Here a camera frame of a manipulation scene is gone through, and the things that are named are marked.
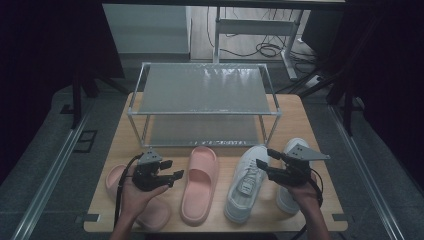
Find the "person's right hand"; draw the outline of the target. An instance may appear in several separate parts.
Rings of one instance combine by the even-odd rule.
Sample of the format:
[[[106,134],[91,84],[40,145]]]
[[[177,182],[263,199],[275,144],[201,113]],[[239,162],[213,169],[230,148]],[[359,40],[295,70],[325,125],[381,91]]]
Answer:
[[[288,191],[303,213],[320,209],[319,196],[321,191],[317,185],[317,178],[314,173],[310,174],[310,178],[304,185],[288,187]]]

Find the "person's left hand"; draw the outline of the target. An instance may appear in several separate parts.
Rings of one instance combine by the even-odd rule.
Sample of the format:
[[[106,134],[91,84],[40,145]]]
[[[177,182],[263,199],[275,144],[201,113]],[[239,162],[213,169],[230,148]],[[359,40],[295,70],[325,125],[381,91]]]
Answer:
[[[141,191],[133,183],[132,177],[126,177],[122,188],[121,210],[119,220],[134,222],[144,212],[148,203],[160,194],[166,192],[168,186],[160,186],[151,191]]]

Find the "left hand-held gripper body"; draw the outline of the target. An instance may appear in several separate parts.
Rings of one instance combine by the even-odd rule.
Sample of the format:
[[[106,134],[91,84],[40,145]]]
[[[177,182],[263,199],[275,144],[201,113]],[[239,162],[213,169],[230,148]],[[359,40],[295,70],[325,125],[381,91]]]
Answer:
[[[137,160],[132,181],[143,192],[165,186],[167,185],[167,178],[158,175],[159,171],[164,168],[163,158],[154,149],[149,148]]]

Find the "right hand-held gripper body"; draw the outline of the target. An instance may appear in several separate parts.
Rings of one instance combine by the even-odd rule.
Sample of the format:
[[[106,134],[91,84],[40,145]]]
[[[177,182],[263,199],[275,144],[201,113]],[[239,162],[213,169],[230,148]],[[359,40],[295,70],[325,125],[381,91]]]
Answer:
[[[287,153],[281,153],[285,168],[276,168],[278,173],[275,178],[269,180],[281,185],[292,187],[304,185],[311,174],[311,161],[329,160],[330,156],[317,152],[309,147],[296,144]]]

